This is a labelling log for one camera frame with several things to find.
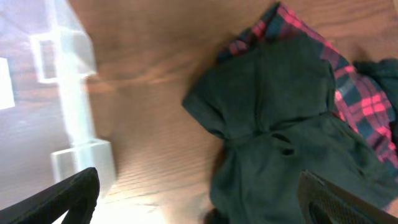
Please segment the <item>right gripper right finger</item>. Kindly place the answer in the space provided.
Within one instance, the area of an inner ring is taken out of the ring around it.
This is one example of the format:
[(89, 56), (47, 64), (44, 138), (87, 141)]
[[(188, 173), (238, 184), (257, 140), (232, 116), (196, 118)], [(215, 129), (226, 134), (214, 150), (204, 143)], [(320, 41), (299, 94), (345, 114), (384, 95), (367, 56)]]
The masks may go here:
[(308, 170), (300, 174), (297, 197), (306, 224), (397, 224), (397, 217)]

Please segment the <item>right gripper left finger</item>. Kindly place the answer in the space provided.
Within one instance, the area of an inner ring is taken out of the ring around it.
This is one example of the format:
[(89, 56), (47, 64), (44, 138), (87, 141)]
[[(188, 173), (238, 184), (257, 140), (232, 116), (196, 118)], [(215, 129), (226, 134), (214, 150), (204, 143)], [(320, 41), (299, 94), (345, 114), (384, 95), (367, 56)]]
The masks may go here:
[(89, 223), (100, 194), (98, 172), (86, 168), (63, 181), (1, 210), (1, 223)]

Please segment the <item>large black garment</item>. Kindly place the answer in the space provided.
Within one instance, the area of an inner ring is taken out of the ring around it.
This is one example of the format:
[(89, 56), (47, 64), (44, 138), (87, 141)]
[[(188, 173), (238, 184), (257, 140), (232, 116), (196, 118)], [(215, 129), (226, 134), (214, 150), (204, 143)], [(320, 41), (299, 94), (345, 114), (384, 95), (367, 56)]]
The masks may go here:
[(224, 142), (211, 223), (303, 223), (297, 189), (309, 170), (385, 208), (397, 182), (373, 148), (334, 113), (335, 78), (306, 34), (257, 44), (208, 70), (183, 107)]

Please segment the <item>red plaid flannel shirt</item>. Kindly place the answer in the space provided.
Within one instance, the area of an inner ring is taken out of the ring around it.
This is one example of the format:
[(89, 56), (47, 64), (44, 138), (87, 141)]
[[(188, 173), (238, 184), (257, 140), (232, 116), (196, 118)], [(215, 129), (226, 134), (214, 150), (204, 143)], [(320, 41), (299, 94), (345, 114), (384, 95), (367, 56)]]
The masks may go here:
[(240, 33), (218, 54), (218, 62), (245, 54), (260, 42), (282, 40), (307, 34), (320, 58), (333, 67), (336, 81), (334, 113), (361, 135), (375, 150), (378, 159), (397, 176), (397, 113), (386, 92), (375, 79), (359, 73), (335, 47), (299, 19), (285, 4), (278, 2), (252, 26)]

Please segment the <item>dark navy taped garment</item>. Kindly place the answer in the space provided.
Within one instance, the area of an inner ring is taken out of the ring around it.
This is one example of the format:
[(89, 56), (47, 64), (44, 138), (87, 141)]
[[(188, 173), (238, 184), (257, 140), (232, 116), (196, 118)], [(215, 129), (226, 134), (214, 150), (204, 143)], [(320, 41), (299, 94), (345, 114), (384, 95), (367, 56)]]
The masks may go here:
[(390, 125), (392, 142), (397, 146), (397, 59), (387, 58), (378, 62), (356, 61), (354, 67), (359, 73), (375, 80), (390, 101), (396, 116)]

